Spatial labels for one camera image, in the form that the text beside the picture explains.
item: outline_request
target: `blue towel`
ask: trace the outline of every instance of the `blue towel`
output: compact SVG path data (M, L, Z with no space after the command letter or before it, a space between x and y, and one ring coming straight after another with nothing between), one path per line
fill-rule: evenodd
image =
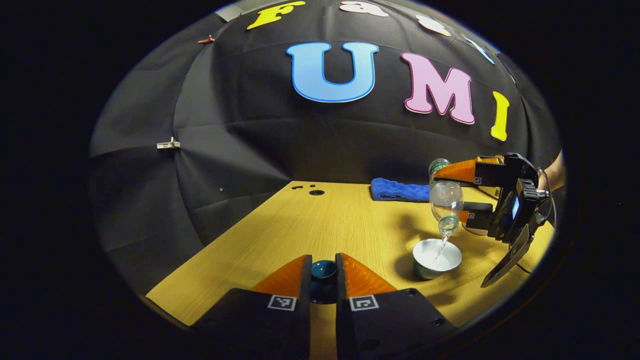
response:
M377 201L428 202L429 185L407 185L378 177L371 181L371 195Z

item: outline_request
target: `screen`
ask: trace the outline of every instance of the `screen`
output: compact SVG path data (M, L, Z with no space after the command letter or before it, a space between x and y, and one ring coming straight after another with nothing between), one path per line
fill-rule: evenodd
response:
M516 201L513 202L513 209L511 210L511 219L514 220L516 215L518 214L518 209L520 208L520 199L516 197Z

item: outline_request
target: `table surface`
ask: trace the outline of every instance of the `table surface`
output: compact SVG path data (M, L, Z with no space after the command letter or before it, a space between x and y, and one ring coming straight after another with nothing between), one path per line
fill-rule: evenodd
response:
M310 195L322 190L324 195ZM465 201L496 200L463 188ZM533 270L554 229L547 222L520 260ZM373 201L369 184L292 181L153 288L147 297L186 325L195 323L229 289L250 289L304 254L333 260L344 252L397 289L416 288L456 326L511 295L528 274L514 266L494 285L480 288L508 246L460 229L449 241L462 251L456 269L425 281L413 273L412 249L439 238L429 203ZM311 358L336 358L335 304L311 304Z

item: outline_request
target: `red clip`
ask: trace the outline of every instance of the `red clip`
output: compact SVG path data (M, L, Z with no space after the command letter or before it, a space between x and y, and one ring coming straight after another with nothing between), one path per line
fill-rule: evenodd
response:
M206 38L204 40L198 41L198 44L208 44L208 43L214 42L214 41L216 41L216 39L214 39L213 37L211 37L211 35L209 35L209 38Z

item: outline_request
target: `plastic water bottle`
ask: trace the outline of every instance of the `plastic water bottle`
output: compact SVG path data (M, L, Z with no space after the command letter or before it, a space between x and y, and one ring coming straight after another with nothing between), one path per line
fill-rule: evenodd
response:
M451 165L451 162L443 158L437 158L436 160L433 160L431 164L429 164L429 186L433 185L434 183L433 174L447 165Z
M446 241L458 231L458 217L464 205L462 188L454 181L437 181L429 187L429 201L440 235Z

